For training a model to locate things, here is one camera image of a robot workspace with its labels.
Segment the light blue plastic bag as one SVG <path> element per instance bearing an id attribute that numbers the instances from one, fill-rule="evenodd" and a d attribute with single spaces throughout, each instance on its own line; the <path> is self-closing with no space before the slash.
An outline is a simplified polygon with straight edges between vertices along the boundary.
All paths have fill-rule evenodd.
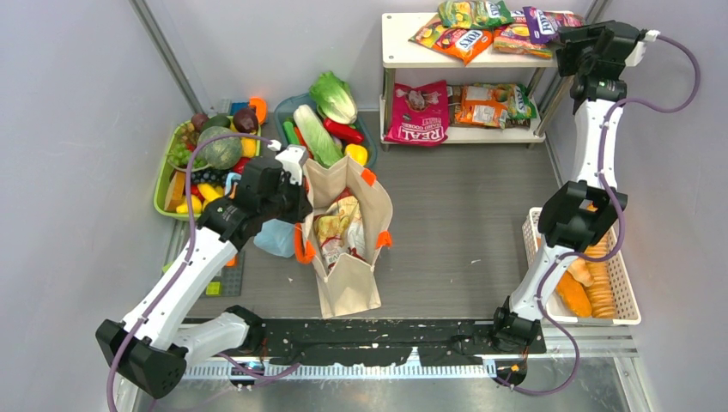
<path id="1" fill-rule="evenodd" d="M 241 174 L 230 172 L 225 181 L 224 195 L 234 197 Z M 270 220 L 262 225 L 261 231 L 252 238 L 260 250 L 281 258 L 294 255 L 294 224 L 280 220 Z"/>

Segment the purple snack bag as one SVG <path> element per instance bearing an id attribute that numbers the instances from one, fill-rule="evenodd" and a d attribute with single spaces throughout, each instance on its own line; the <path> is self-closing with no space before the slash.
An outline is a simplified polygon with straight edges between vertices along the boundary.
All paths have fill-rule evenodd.
<path id="1" fill-rule="evenodd" d="M 582 27 L 585 19 L 572 12 L 546 11 L 536 7 L 522 8 L 525 24 L 528 27 L 530 42 L 534 45 L 546 45 L 559 37 L 561 27 Z"/>

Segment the red white chips bag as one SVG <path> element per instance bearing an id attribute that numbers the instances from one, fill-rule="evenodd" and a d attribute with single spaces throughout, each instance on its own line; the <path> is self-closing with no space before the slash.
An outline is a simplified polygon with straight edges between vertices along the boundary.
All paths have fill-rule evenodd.
<path id="1" fill-rule="evenodd" d="M 349 188 L 342 191 L 323 214 L 314 218 L 313 228 L 327 271 L 333 269 L 342 255 L 365 260 L 361 205 Z"/>

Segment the beige canvas tote bag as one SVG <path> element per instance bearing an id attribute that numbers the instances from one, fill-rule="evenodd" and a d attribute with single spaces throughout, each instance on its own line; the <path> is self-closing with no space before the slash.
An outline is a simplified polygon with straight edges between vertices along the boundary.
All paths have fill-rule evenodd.
<path id="1" fill-rule="evenodd" d="M 315 272 L 321 316 L 353 315 L 381 306 L 375 263 L 392 244 L 391 198 L 377 176 L 347 156 L 303 169 L 313 212 L 296 225 L 296 259 Z"/>

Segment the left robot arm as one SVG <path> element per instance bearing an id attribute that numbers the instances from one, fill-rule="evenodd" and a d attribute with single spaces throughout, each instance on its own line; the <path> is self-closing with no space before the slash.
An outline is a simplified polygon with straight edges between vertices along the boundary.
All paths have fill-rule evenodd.
<path id="1" fill-rule="evenodd" d="M 232 192 L 204 209 L 183 251 L 147 296 L 122 320 L 100 324 L 95 338 L 110 367 L 109 395 L 121 375 L 161 399 L 188 367 L 228 349 L 260 346 L 263 321 L 241 306 L 186 332 L 179 327 L 213 277 L 265 222 L 295 224 L 312 213 L 303 173 L 306 159 L 284 150 L 249 161 Z"/>

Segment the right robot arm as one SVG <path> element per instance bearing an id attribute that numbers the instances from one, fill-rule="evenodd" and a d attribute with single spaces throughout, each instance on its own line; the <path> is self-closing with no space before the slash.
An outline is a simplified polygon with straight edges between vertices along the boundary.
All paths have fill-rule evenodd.
<path id="1" fill-rule="evenodd" d="M 541 331 L 548 299 L 568 267 L 615 223 L 623 223 L 628 197 L 618 192 L 614 166 L 616 128 L 628 87 L 620 76 L 639 62 L 646 31 L 607 21 L 558 31 L 558 74 L 569 77 L 576 124 L 572 178 L 542 207 L 541 243 L 515 292 L 496 309 L 490 341 L 498 351 L 520 352 Z"/>

